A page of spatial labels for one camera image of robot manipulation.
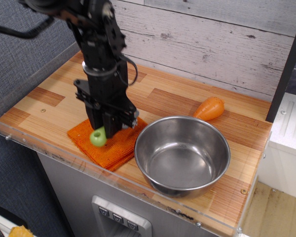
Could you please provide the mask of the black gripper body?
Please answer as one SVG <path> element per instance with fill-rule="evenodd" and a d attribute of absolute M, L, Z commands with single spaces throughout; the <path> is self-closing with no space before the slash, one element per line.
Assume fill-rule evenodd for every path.
<path fill-rule="evenodd" d="M 104 112 L 135 114 L 137 109 L 126 95 L 126 90 L 130 86 L 127 61 L 127 58 L 119 58 L 108 70 L 91 68 L 86 62 L 82 62 L 87 80 L 74 81 L 77 98 L 85 104 L 100 105 L 102 115 Z"/>

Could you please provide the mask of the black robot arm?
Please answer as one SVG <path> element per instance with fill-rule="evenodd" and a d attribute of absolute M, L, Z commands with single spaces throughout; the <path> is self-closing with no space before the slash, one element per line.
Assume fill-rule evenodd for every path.
<path fill-rule="evenodd" d="M 128 63 L 123 55 L 125 35 L 117 25 L 109 0 L 22 0 L 32 11 L 66 21 L 83 55 L 87 80 L 76 79 L 76 97 L 85 104 L 94 130 L 107 138 L 137 125 L 138 111 L 128 99 Z"/>

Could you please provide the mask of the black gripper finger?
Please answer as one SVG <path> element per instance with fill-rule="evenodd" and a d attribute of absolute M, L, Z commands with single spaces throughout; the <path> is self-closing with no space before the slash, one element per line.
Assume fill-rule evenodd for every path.
<path fill-rule="evenodd" d="M 104 112 L 104 128 L 107 138 L 112 138 L 118 131 L 126 128 L 133 128 L 136 125 L 136 117 L 132 113 Z"/>
<path fill-rule="evenodd" d="M 88 115 L 88 119 L 90 124 L 94 130 L 102 127 L 103 123 L 103 116 L 102 116 L 102 108 L 100 105 L 92 105 L 90 103 L 85 104 L 86 112 Z"/>

